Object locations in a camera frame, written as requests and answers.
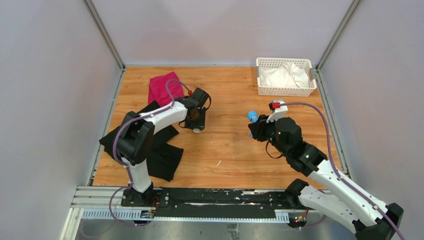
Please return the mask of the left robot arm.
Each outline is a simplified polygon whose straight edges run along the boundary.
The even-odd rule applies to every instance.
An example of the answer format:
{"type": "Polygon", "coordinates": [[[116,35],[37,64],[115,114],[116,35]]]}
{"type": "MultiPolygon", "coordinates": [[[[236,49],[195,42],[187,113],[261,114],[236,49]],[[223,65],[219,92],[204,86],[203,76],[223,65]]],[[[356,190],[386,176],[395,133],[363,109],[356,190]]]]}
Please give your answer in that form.
{"type": "Polygon", "coordinates": [[[137,114],[129,112],[112,144],[114,159],[122,164],[129,176],[129,190],[140,206],[149,206],[153,201],[154,185],[149,177],[147,157],[153,147],[154,136],[175,123],[194,133],[201,133],[206,125],[206,102],[210,95],[201,88],[187,96],[173,99],[171,103],[156,110],[137,114]]]}

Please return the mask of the blue water faucet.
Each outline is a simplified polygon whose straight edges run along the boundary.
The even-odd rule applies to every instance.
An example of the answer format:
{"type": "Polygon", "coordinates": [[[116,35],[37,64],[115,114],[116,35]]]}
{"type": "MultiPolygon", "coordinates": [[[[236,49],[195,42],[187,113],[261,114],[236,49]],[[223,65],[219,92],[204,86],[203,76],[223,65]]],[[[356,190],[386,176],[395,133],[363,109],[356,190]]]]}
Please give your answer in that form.
{"type": "Polygon", "coordinates": [[[250,137],[256,139],[258,124],[257,121],[259,119],[259,115],[256,111],[252,110],[247,113],[247,119],[249,120],[248,129],[250,131],[250,137]]]}

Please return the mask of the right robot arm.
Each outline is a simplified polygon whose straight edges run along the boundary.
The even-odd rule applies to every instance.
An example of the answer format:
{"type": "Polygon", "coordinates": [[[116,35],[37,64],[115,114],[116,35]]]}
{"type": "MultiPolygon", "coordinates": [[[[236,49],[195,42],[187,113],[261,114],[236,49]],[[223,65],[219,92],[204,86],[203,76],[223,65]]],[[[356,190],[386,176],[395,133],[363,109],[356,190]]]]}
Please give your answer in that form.
{"type": "Polygon", "coordinates": [[[297,172],[327,187],[320,192],[306,181],[295,179],[287,188],[286,204],[292,209],[312,208],[340,223],[358,240],[390,240],[404,213],[396,203],[385,203],[332,166],[317,147],[303,140],[302,129],[290,117],[267,121],[267,115],[247,114],[251,137],[267,142],[285,157],[297,172]]]}

